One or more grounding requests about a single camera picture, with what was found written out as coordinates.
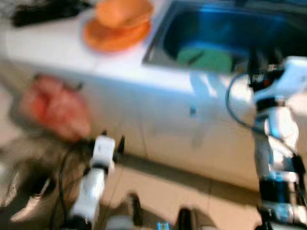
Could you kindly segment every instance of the cabinet door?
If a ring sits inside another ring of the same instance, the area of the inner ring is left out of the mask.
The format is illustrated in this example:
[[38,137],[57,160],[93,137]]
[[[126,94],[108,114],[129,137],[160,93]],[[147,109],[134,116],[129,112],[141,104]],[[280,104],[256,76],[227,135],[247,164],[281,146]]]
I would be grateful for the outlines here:
[[221,92],[202,96],[155,90],[139,93],[148,157],[257,189],[252,134],[220,117],[225,109]]
[[122,82],[88,78],[80,93],[86,99],[93,120],[93,135],[106,129],[119,142],[126,137],[126,152],[145,157],[140,115],[134,92]]

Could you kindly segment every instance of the stainless steel sink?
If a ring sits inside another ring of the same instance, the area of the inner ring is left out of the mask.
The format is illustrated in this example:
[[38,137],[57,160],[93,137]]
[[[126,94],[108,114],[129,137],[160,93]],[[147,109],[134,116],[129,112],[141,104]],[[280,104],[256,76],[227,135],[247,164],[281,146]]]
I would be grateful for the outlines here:
[[307,17],[299,13],[239,7],[230,3],[174,1],[144,58],[144,63],[195,69],[178,63],[186,47],[220,49],[232,58],[232,71],[247,62],[253,47],[281,49],[284,56],[307,56]]

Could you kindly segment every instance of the green cloth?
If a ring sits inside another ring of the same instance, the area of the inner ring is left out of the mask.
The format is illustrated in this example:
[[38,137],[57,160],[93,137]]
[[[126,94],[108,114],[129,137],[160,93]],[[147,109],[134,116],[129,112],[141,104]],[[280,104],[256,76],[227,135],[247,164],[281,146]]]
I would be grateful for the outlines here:
[[216,72],[231,72],[232,56],[219,49],[186,47],[177,57],[177,62],[186,64],[195,69],[204,69]]

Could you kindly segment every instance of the plastic bag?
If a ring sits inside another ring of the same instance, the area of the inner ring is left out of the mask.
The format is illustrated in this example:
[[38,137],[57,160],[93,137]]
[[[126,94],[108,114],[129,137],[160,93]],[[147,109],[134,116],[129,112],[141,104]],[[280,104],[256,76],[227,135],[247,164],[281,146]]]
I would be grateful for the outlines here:
[[22,114],[64,139],[78,141],[91,133],[84,100],[55,77],[39,75],[23,95],[20,109]]

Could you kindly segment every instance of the orange bowl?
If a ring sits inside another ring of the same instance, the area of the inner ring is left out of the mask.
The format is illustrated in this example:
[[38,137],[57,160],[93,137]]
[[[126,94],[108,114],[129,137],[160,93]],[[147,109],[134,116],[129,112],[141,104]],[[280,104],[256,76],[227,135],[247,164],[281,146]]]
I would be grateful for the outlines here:
[[105,0],[98,2],[97,20],[109,28],[132,28],[150,20],[154,11],[148,0]]
[[150,31],[150,22],[131,29],[110,29],[91,19],[85,25],[83,38],[93,50],[100,52],[123,51],[142,41]]

